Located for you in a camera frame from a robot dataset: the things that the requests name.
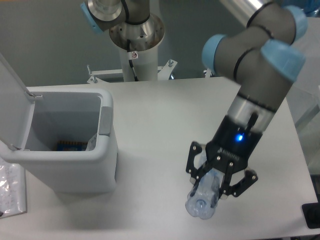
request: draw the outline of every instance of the plastic bottle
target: plastic bottle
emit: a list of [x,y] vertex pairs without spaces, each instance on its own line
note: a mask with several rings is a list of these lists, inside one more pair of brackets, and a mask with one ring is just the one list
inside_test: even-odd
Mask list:
[[[206,160],[206,151],[202,151],[199,165],[201,166]],[[209,219],[214,215],[219,200],[221,179],[222,173],[211,169],[201,178],[199,184],[192,188],[185,203],[185,208],[191,216]]]
[[320,0],[283,0],[282,6],[295,5],[301,8],[307,17],[317,17]]

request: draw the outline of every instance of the blue joint cap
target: blue joint cap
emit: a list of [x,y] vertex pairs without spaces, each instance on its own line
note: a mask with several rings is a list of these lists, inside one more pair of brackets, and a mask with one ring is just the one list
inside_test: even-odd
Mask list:
[[263,45],[261,54],[276,71],[293,83],[306,61],[301,52],[275,39],[270,39]]
[[217,34],[210,37],[209,40],[206,41],[202,50],[202,62],[206,68],[212,71],[213,74],[216,74],[214,66],[216,50],[220,41],[224,37],[226,37],[226,35],[223,34]]
[[102,34],[103,31],[101,30],[101,28],[97,25],[97,23],[95,22],[95,20],[91,16],[89,10],[87,9],[86,4],[83,2],[83,3],[81,3],[80,7],[81,7],[81,10],[82,10],[86,20],[88,21],[89,25],[91,26],[92,30],[94,31],[94,33]]
[[295,22],[295,39],[297,41],[305,35],[308,29],[308,19],[304,11],[297,6],[286,6],[285,9],[289,10],[294,18]]

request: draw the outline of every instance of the open lid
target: open lid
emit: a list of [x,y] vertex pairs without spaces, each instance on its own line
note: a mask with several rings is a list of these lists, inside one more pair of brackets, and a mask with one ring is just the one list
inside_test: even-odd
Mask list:
[[0,53],[0,141],[11,150],[25,147],[35,109],[34,98]]

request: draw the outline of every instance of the black ring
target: black ring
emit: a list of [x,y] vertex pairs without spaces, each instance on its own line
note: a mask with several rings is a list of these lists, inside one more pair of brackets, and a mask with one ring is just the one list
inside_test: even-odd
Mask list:
[[150,18],[150,14],[149,14],[149,16],[148,16],[145,20],[135,21],[135,22],[125,20],[125,23],[130,24],[130,25],[140,25],[140,24],[144,24],[146,21],[148,21],[149,18]]
[[260,103],[260,102],[258,102],[258,101],[256,101],[256,100],[251,99],[249,96],[243,95],[243,94],[240,93],[240,92],[237,93],[237,96],[239,96],[239,97],[242,98],[242,99],[248,100],[249,102],[251,102],[251,103],[259,106],[260,108],[266,109],[266,110],[268,110],[268,111],[270,111],[270,112],[272,112],[272,113],[276,113],[276,111],[277,111],[277,110],[273,109],[272,107],[269,107],[269,106],[267,106],[267,105],[265,105],[265,104],[263,104],[263,103]]
[[266,34],[268,34],[269,38],[270,39],[275,39],[275,36],[274,34],[272,33],[272,31],[270,31],[269,28],[267,28],[266,26],[263,26],[263,25],[252,25],[250,27],[257,27],[257,28],[260,28],[262,29],[263,31],[265,31]]
[[125,11],[125,20],[127,21],[129,19],[129,9],[128,9],[128,5],[126,3],[126,0],[121,0],[122,6],[124,8]]
[[244,57],[250,53],[252,50],[254,50],[254,48],[250,48],[248,50],[246,50],[244,53],[242,53],[242,55],[238,58],[238,60],[236,61],[236,64],[234,66],[234,70],[233,70],[233,79],[237,82],[237,71],[238,71],[238,68],[239,68],[239,65],[242,61],[242,59],[244,59]]
[[257,11],[255,11],[255,13],[250,17],[249,21],[246,24],[246,27],[248,28],[251,24],[251,22],[254,20],[254,18],[263,10],[265,9],[266,6],[269,6],[270,4],[274,4],[273,1],[266,3],[265,5],[263,5],[262,7],[260,7]]

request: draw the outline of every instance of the table surface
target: table surface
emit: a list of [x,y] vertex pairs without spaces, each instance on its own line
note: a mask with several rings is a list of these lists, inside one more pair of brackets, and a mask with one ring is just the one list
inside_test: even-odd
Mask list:
[[115,191],[55,193],[27,172],[28,213],[1,219],[0,239],[250,240],[320,233],[303,217],[302,204],[317,198],[286,101],[249,159],[259,180],[240,197],[220,200],[214,216],[201,220],[185,209],[192,188],[185,172],[189,147],[211,140],[239,87],[222,77],[80,87],[113,96]]

